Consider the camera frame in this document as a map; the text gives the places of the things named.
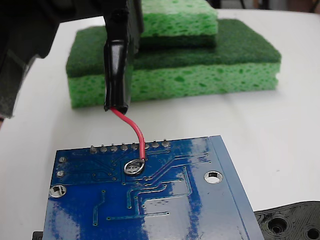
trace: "sponge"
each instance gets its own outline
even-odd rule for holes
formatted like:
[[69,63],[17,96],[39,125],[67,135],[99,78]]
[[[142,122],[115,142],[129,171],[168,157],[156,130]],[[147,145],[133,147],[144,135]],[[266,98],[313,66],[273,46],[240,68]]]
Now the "sponge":
[[142,12],[141,50],[215,45],[218,14],[205,0],[143,0]]
[[[280,53],[239,20],[222,19],[218,24],[216,48],[140,51],[131,100],[274,90]],[[73,108],[104,104],[104,32],[93,27],[75,38],[66,66]]]

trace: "black object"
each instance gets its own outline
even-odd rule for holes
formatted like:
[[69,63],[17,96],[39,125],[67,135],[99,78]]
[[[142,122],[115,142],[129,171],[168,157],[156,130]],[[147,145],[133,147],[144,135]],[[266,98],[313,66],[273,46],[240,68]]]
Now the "black object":
[[222,0],[206,0],[213,8],[220,9]]
[[260,4],[259,8],[264,10],[270,10],[270,1],[262,0],[262,3]]
[[48,55],[59,24],[96,16],[104,16],[109,31],[105,73],[114,78],[106,80],[111,97],[105,109],[119,105],[122,113],[126,111],[126,75],[143,31],[141,0],[0,0],[0,115],[12,117],[23,79],[35,58]]
[[240,0],[240,3],[241,3],[241,7],[243,9],[246,9],[245,1],[244,0]]
[[34,231],[32,234],[32,240],[42,240],[44,235],[43,231]]
[[319,5],[319,3],[320,3],[320,0],[316,0],[314,2],[312,8],[310,9],[310,13],[314,13],[315,12],[315,10],[316,10],[317,6]]
[[104,45],[104,110],[115,107],[125,114],[131,100],[134,55],[144,28],[141,0],[106,0],[102,9],[108,35]]
[[265,240],[320,240],[320,201],[256,211]]

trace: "white table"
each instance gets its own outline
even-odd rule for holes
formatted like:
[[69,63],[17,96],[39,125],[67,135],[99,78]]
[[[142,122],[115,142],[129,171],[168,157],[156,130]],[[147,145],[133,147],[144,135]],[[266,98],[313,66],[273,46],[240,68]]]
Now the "white table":
[[[131,104],[146,141],[221,135],[254,211],[320,201],[320,16],[220,10],[282,54],[276,91]],[[35,61],[15,117],[0,131],[0,239],[42,231],[56,150],[137,142],[103,107],[72,110],[65,71],[76,31],[101,17],[60,25],[48,57]]]

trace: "circuit board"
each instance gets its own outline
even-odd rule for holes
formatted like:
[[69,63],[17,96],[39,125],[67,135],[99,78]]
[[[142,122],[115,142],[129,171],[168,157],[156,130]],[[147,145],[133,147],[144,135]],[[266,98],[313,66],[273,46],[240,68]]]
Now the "circuit board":
[[44,240],[263,240],[220,136],[59,150]]

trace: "mounting hole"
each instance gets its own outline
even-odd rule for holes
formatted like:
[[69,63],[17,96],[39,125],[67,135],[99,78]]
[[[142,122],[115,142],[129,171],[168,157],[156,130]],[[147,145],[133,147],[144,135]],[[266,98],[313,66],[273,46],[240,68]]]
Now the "mounting hole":
[[288,225],[285,220],[282,218],[276,217],[269,221],[268,223],[268,228],[270,229],[271,232],[274,234],[281,234],[287,229]]
[[317,240],[320,237],[320,232],[318,229],[315,228],[311,228],[308,232],[307,232],[307,236],[308,238],[312,239],[312,240]]
[[64,196],[67,192],[67,189],[65,186],[63,185],[55,185],[53,187],[51,187],[49,189],[49,195],[52,198],[61,198],[62,196]]
[[204,180],[206,180],[210,184],[218,184],[222,181],[222,174],[218,171],[208,171],[204,175]]

